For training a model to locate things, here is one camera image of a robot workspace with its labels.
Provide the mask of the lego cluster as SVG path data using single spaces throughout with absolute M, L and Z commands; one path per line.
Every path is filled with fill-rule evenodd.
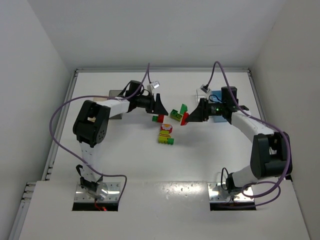
M 187 124 L 187 118 L 189 116 L 187 105 L 183 103 L 181 105 L 180 111 L 173 109 L 170 112 L 169 116 L 171 119 L 178 121 L 181 126 L 185 126 Z

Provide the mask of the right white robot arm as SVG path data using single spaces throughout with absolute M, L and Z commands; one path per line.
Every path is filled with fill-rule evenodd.
M 221 102 L 210 102 L 207 98 L 201 98 L 198 106 L 184 118 L 184 121 L 204 122 L 211 116 L 222 116 L 252 143 L 249 165 L 227 175 L 225 186 L 228 193 L 240 192 L 272 177 L 278 178 L 275 185 L 279 186 L 292 172 L 289 136 L 253 117 L 246 106 L 239 105 L 236 87 L 222 87 Z

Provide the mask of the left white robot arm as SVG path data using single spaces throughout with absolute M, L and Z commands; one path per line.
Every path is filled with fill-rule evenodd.
M 142 108 L 148 114 L 154 114 L 153 121 L 162 123 L 168 115 L 161 102 L 160 94 L 153 90 L 160 86 L 158 81 L 149 83 L 144 89 L 141 82 L 131 80 L 128 85 L 118 91 L 111 99 L 101 102 L 86 100 L 73 125 L 73 133 L 80 143 L 84 166 L 77 165 L 80 185 L 86 190 L 97 193 L 102 185 L 103 176 L 99 175 L 98 152 L 100 143 L 105 139 L 109 120 L 115 116 L 129 113 L 135 108 Z

